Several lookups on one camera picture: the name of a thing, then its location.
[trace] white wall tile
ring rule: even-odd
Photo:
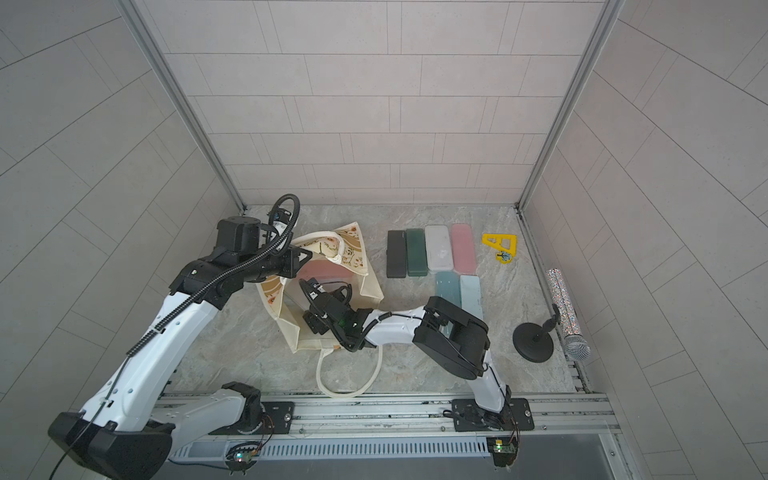
[[[520,134],[447,134],[444,164],[511,164]]]
[[[60,223],[0,283],[0,391],[8,392],[106,260],[106,254]],[[43,290],[45,295],[37,294]]]
[[[757,42],[757,45],[752,48],[736,70],[728,77],[728,81],[738,88],[745,88],[763,70],[766,64],[768,64],[768,35],[763,35],[763,38]]]
[[[622,167],[654,129],[645,115],[594,72],[581,92],[576,112]]]
[[[766,32],[766,16],[760,0],[653,2],[639,29],[727,78]]]
[[[672,68],[677,57],[679,57],[677,52],[675,50],[670,50],[669,48],[663,55],[661,55],[661,60],[656,63],[654,70],[650,73],[650,76],[640,89],[640,93],[638,93],[637,97],[632,101],[632,104],[635,107],[640,108],[641,110],[645,108],[645,104],[650,100],[650,96],[654,94],[661,81],[667,76],[667,72]]]
[[[763,68],[744,90],[768,103],[768,69]]]
[[[587,246],[582,249],[582,253],[584,254],[584,258],[587,260],[591,259],[592,256],[600,249],[600,247],[603,246],[603,243],[607,242],[609,238],[614,233],[611,232],[611,228],[606,223],[598,232],[597,235],[594,236],[592,240],[587,243]]]
[[[170,70],[185,94],[211,95],[208,83],[205,81],[194,55],[190,53],[166,54],[165,60],[170,65]]]
[[[334,205],[336,198],[333,196],[333,190],[324,188],[302,189],[292,188],[286,190],[283,188],[259,189],[261,200],[264,205],[273,205],[278,198],[284,194],[292,193],[298,195],[302,205]]]
[[[356,164],[430,164],[434,134],[352,134]]]
[[[643,112],[736,197],[768,178],[768,105],[692,61],[674,62]]]
[[[147,89],[134,81],[46,146],[93,187],[163,119]]]
[[[589,266],[641,367],[683,350],[615,237],[600,247]]]
[[[523,188],[531,174],[530,165],[480,165],[476,187]]]
[[[597,315],[593,316],[588,322],[585,323],[587,324],[589,331],[592,333],[592,335],[594,335],[600,331],[600,329],[613,322],[614,320],[616,320],[614,311],[611,310],[609,306],[606,306]]]
[[[270,9],[283,53],[387,52],[385,2],[270,2]]]
[[[633,101],[666,50],[651,37],[616,22],[594,70]]]
[[[254,2],[253,7],[259,17],[259,25],[261,26],[261,33],[264,35],[267,51],[269,53],[281,53],[283,49],[280,47],[280,39],[277,37],[275,22],[272,21],[270,3]]]
[[[387,97],[296,97],[296,105],[305,132],[389,131]]]
[[[469,165],[400,165],[400,187],[464,187]]]
[[[529,61],[525,55],[424,55],[421,94],[517,95]]]
[[[154,201],[181,228],[214,177],[208,161],[197,150],[176,170]]]
[[[675,435],[645,381],[618,322],[605,326],[592,338],[641,451],[678,450],[680,446]]]
[[[163,145],[173,155],[176,163],[182,165],[197,148],[194,139],[190,135],[187,125],[178,113],[172,114],[160,126],[155,133],[163,142]]]
[[[386,4],[387,53],[402,53],[402,2]]]
[[[513,204],[520,200],[521,188],[489,188],[485,197],[487,204]]]
[[[16,160],[111,95],[73,41],[0,71],[0,145]]]
[[[412,204],[412,188],[336,188],[339,205],[394,205]]]
[[[389,131],[400,132],[400,97],[389,97]]]
[[[718,285],[768,260],[768,228],[660,130],[627,173]]]
[[[48,444],[48,427],[68,409],[103,352],[100,346],[57,329],[5,395],[0,424],[12,428],[0,435],[0,462],[9,478],[30,474]]]
[[[487,188],[414,188],[414,204],[483,204]]]
[[[482,111],[482,120],[480,120],[480,134],[491,133],[491,124],[493,123],[493,117],[496,115],[496,105],[498,104],[498,97],[486,97],[485,107]]]
[[[225,165],[263,164],[249,134],[212,134],[208,136]]]
[[[2,44],[3,38],[4,37],[0,37],[0,45]],[[72,41],[78,46],[78,48],[80,48],[80,51],[88,59],[88,63],[91,64],[91,67],[93,67],[94,70],[98,73],[98,76],[101,77],[101,80],[107,84],[109,90],[112,93],[115,93],[123,88],[123,84],[120,83],[118,78],[114,75],[112,69],[109,67],[109,65],[107,65],[104,57],[102,57],[101,53],[99,53],[99,51],[96,49],[96,46],[88,37],[88,33],[80,34],[77,37],[74,37]]]
[[[643,277],[645,286],[651,293],[658,290],[666,282],[672,280],[678,273],[696,263],[696,257],[688,250],[688,247],[682,247],[671,257],[667,258],[661,265],[656,267],[648,275]]]
[[[78,212],[76,208],[70,210],[62,221],[107,255],[114,252],[114,249],[118,247],[116,241],[112,240],[89,219],[83,217],[83,214]]]
[[[29,56],[119,16],[109,0],[3,2],[0,30]]]
[[[149,142],[142,141],[85,196],[78,210],[119,242],[171,175]]]
[[[286,113],[288,114],[288,121],[293,133],[304,133],[304,125],[301,122],[301,115],[299,114],[299,108],[296,106],[295,97],[283,97],[283,103],[286,106]]]
[[[610,160],[589,195],[640,276],[648,275],[683,242],[616,160]]]
[[[402,53],[495,55],[507,10],[493,2],[405,2]]]
[[[160,261],[160,265],[157,266],[155,275],[167,283],[173,282],[181,269],[197,258],[210,236],[210,228],[211,224],[203,211],[199,207],[192,210],[187,222],[181,227],[168,252]]]
[[[584,181],[603,149],[584,121],[575,112],[571,113],[558,140],[558,150],[580,181]]]
[[[418,55],[306,55],[315,95],[418,95],[421,62]]]
[[[568,225],[563,226],[558,236],[552,241],[552,248],[558,255],[562,273],[568,280],[569,290],[578,299],[583,320],[586,322],[602,311],[608,302]]]
[[[654,293],[690,359],[744,442],[766,440],[768,350],[699,264]]]
[[[195,55],[214,95],[310,95],[302,55]]]
[[[0,31],[0,58],[6,64],[11,64],[24,58],[24,55],[8,40],[8,37]]]
[[[110,330],[119,329],[172,240],[150,214],[142,215],[72,310]]]
[[[692,475],[694,473],[682,450],[647,453],[645,462],[654,475]]]
[[[403,132],[477,133],[484,107],[483,97],[403,97],[400,128]]]
[[[594,3],[525,3],[512,53],[581,55],[600,10]]]
[[[231,169],[243,189],[309,187],[301,165],[233,165]]]
[[[389,187],[389,165],[316,165],[318,188]]]
[[[135,303],[131,301],[131,306],[128,307],[130,312],[125,317],[125,321],[114,335],[112,342],[99,359],[83,388],[80,389],[77,398],[72,402],[73,408],[82,408],[83,404],[114,375],[115,370],[125,360],[125,352],[147,331],[150,323],[157,315],[157,311],[163,305],[165,295],[160,295],[148,286],[136,297]]]
[[[768,263],[746,273],[723,287],[723,293],[750,324],[752,330],[768,343]]]
[[[768,442],[750,443],[745,446],[757,468],[761,472],[768,472]]]
[[[674,428],[696,478],[760,480],[755,463],[720,409],[722,403],[718,405],[698,373],[657,385],[654,394]],[[718,432],[717,443],[708,438],[713,429]]]
[[[45,147],[5,172],[0,177],[0,278],[87,193],[88,185]]]
[[[88,38],[123,86],[150,69],[122,18],[88,31]]]
[[[576,71],[577,55],[533,55],[525,72],[520,95],[557,97],[565,94]]]
[[[544,229],[549,232],[554,227],[554,223],[562,215],[558,202],[552,196],[551,189],[541,182],[531,195],[531,202],[536,206],[541,223]]]
[[[195,98],[215,134],[291,132],[286,106],[281,97]]]
[[[607,148],[604,148],[598,159],[594,162],[594,165],[592,165],[592,168],[589,169],[587,176],[581,181],[581,184],[584,185],[584,188],[589,190],[589,188],[592,187],[595,179],[598,178],[600,172],[603,171],[605,165],[612,158],[613,156],[611,155],[611,152],[609,152]]]
[[[579,247],[586,248],[605,225],[605,220],[567,164],[563,166],[551,191],[568,225],[571,226]]]
[[[262,134],[273,164],[343,164],[338,134]]]
[[[522,3],[510,3],[507,9],[507,18],[504,22],[504,31],[502,32],[502,39],[498,43],[498,55],[509,55],[512,53],[512,46],[515,44],[515,36],[518,33],[518,26],[520,25],[520,16],[523,13]]]
[[[64,319],[58,324],[58,328],[104,348],[109,346],[109,342],[114,337],[112,330],[106,329],[75,312],[67,312]]]
[[[170,53],[266,53],[252,2],[151,0]]]
[[[498,99],[491,132],[545,134],[562,102],[558,97],[504,97]]]
[[[690,357],[685,351],[675,353],[643,369],[645,378],[650,386],[658,385],[659,383],[676,379],[679,376],[695,371],[696,366],[690,361]]]
[[[164,117],[167,117],[176,111],[176,105],[174,105],[170,97],[168,97],[168,93],[165,91],[165,88],[163,88],[160,79],[157,78],[154,71],[148,71],[141,75],[139,79],[144,88],[149,92],[152,100],[154,100],[157,108],[160,108],[160,112],[162,112]]]

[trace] pink container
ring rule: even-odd
[[[478,269],[475,260],[475,240],[472,228],[466,223],[451,225],[451,245],[453,247],[453,271],[459,275],[475,275]]]

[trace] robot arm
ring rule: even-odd
[[[289,199],[293,212],[280,208]],[[247,434],[260,426],[260,392],[242,383],[228,383],[211,396],[167,409],[162,418],[152,416],[153,406],[194,339],[243,282],[271,275],[295,278],[311,259],[311,252],[290,246],[298,214],[298,198],[288,194],[273,206],[267,224],[249,217],[219,222],[212,254],[182,269],[120,369],[80,412],[60,413],[51,424],[48,434],[66,455],[110,478],[144,480],[170,453],[208,432],[231,425]],[[505,414],[509,388],[495,375],[488,327],[480,319],[437,296],[402,312],[353,310],[349,285],[331,293],[316,282],[300,280],[300,285],[310,302],[304,319],[315,333],[331,329],[353,352],[413,343],[448,372],[467,379],[484,423],[511,429]]]

